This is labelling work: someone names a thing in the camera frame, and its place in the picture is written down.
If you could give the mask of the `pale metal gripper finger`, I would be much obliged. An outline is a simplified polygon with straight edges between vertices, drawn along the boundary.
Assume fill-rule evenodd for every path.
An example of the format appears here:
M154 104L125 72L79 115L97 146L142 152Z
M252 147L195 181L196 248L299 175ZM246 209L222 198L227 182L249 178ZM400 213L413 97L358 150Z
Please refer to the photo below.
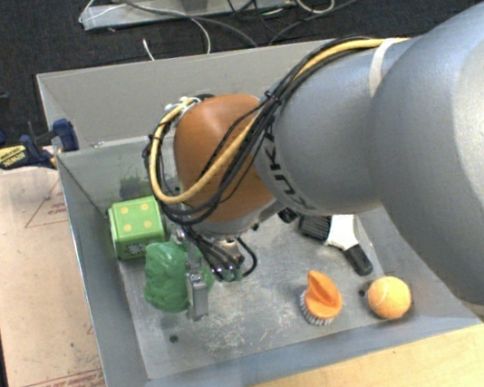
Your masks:
M197 322L208 316L208 283L199 272L189 272L186 278L189 316Z

